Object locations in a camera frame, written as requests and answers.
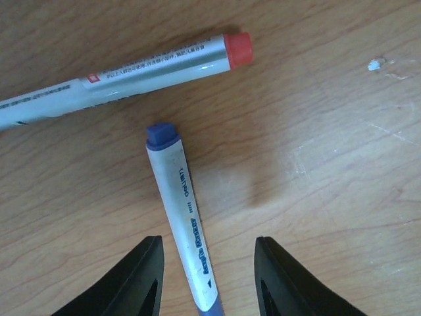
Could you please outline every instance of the red-capped marker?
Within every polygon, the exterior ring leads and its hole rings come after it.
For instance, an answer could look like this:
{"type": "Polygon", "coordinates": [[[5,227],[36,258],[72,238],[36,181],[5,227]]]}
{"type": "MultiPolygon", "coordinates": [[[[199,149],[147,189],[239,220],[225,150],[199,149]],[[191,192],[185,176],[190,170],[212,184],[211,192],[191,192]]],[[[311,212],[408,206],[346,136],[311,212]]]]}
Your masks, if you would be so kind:
{"type": "Polygon", "coordinates": [[[212,76],[252,60],[248,33],[215,36],[0,101],[0,130],[212,76]]]}

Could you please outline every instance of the marker barrel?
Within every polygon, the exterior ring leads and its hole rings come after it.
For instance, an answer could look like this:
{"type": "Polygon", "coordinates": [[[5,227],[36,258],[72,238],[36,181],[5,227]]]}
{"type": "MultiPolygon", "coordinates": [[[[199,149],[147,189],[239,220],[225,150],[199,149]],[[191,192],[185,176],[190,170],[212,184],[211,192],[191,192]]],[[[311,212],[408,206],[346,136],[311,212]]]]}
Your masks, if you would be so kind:
{"type": "Polygon", "coordinates": [[[180,136],[174,125],[148,128],[147,153],[195,304],[202,316],[223,316],[180,136]]]}
{"type": "Polygon", "coordinates": [[[248,33],[215,36],[0,101],[0,130],[212,76],[252,59],[248,33]]]}

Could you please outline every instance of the wood grain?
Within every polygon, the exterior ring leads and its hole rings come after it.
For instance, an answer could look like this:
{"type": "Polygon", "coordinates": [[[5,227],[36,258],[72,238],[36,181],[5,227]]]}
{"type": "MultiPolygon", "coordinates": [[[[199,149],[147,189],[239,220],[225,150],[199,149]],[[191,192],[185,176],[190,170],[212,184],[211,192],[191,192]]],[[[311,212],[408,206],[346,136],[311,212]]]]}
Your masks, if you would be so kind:
{"type": "Polygon", "coordinates": [[[197,314],[144,148],[158,120],[183,136],[227,315],[258,313],[262,235],[367,314],[419,315],[420,13],[417,0],[0,0],[0,99],[221,32],[255,47],[233,72],[1,135],[0,315],[52,314],[155,234],[161,315],[197,314]],[[369,72],[379,56],[395,63],[369,72]]]}

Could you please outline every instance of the brand logo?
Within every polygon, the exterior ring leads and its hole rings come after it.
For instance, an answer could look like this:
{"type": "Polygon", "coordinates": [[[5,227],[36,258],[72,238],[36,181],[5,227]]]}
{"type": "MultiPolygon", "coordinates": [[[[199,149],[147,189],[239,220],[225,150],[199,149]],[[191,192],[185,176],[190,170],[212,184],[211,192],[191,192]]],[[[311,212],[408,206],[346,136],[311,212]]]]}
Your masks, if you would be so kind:
{"type": "Polygon", "coordinates": [[[186,176],[184,175],[184,169],[183,168],[180,169],[179,174],[180,174],[180,181],[181,181],[182,186],[183,186],[184,196],[187,197],[187,196],[189,196],[189,188],[187,187],[186,176]]]}
{"type": "Polygon", "coordinates": [[[196,248],[200,248],[202,246],[202,240],[200,239],[199,227],[197,227],[197,222],[195,219],[190,219],[191,227],[193,228],[193,233],[195,235],[195,244],[196,248]]]}
{"type": "Polygon", "coordinates": [[[88,74],[87,79],[89,80],[89,82],[91,82],[92,84],[101,81],[101,79],[99,79],[97,74],[88,74]]]}

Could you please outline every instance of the blue marker body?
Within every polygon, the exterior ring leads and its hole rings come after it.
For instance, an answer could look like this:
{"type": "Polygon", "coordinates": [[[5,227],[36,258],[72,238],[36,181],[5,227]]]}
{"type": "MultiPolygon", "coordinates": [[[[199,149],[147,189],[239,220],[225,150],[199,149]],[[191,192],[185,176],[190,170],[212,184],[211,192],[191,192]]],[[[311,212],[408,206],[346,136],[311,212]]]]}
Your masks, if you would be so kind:
{"type": "Polygon", "coordinates": [[[147,129],[147,153],[200,316],[224,316],[180,135],[170,123],[147,129]]]}

